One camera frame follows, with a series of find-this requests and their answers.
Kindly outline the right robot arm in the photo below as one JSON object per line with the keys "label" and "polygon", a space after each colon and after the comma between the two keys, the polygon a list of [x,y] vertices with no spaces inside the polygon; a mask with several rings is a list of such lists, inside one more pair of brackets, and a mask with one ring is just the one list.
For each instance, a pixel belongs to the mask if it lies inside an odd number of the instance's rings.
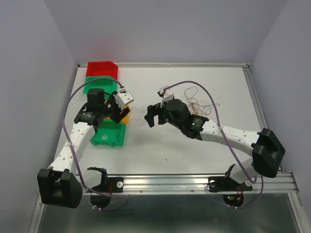
{"label": "right robot arm", "polygon": [[231,151],[247,154],[249,159],[237,161],[226,172],[224,185],[228,189],[235,189],[258,175],[276,177],[285,155],[285,148],[272,130],[264,128],[254,132],[218,126],[206,117],[191,114],[179,99],[148,106],[144,118],[149,127],[154,127],[155,117],[158,117],[159,125],[169,123],[188,138],[226,145]]}

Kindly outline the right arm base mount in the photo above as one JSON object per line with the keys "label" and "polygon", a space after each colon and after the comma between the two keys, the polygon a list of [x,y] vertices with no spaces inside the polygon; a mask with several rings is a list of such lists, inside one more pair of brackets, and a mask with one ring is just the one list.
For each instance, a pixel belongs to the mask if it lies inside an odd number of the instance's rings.
{"label": "right arm base mount", "polygon": [[231,165],[224,176],[212,176],[208,179],[206,189],[211,193],[233,192],[233,194],[224,194],[223,200],[234,208],[241,207],[244,202],[244,191],[252,191],[252,185],[247,186],[245,183],[239,184],[229,177],[234,165]]}

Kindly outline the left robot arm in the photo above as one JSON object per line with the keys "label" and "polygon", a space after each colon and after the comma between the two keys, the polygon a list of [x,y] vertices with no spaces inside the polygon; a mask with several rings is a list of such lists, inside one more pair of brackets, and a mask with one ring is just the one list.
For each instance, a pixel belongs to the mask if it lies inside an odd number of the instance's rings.
{"label": "left robot arm", "polygon": [[133,101],[131,93],[123,88],[114,91],[108,99],[103,89],[89,90],[87,101],[74,118],[71,131],[63,127],[67,138],[63,148],[47,169],[42,168],[38,172],[37,182],[44,204],[76,208],[84,193],[98,194],[98,191],[105,191],[102,195],[111,200],[113,186],[108,181],[106,169],[89,167],[89,171],[99,174],[92,178],[91,184],[87,184],[82,177],[79,161],[104,119],[110,118],[120,123],[129,114],[128,105]]}

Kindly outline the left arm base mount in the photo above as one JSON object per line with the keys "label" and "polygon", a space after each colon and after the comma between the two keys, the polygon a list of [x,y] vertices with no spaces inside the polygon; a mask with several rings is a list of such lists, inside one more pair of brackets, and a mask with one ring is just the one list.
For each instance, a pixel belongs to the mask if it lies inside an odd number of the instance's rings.
{"label": "left arm base mount", "polygon": [[[86,179],[87,186],[96,192],[102,192],[105,195],[123,192],[124,178],[122,176],[109,177],[105,168],[89,167],[87,168]],[[99,211],[108,210],[111,204],[111,197],[104,197],[95,194],[90,197],[90,203],[94,209]]]}

